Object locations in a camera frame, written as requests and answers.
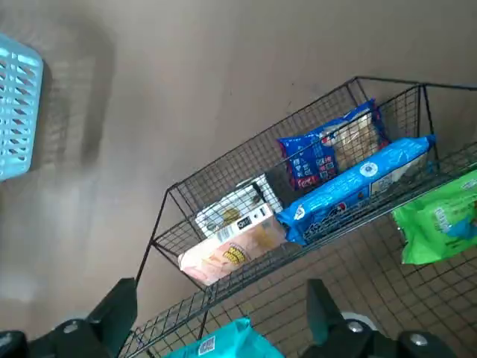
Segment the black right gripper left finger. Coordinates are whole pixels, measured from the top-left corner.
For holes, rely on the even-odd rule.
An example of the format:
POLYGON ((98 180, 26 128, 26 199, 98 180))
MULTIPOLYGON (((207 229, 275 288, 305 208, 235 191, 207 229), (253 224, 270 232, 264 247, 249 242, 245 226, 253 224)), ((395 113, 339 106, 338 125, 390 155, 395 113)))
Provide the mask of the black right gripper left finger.
POLYGON ((2 357, 117 357, 137 318, 137 283, 120 279, 84 318, 72 318, 30 340, 20 330, 1 332, 2 357))

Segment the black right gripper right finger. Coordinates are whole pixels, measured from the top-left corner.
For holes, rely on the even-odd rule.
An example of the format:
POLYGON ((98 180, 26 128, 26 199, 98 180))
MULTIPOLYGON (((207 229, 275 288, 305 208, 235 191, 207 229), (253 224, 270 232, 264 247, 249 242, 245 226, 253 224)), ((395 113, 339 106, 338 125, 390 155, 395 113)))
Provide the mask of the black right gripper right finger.
POLYGON ((312 344, 303 357, 455 357, 436 335, 405 330, 385 336, 365 315, 342 312, 320 279, 306 282, 306 317, 312 344))

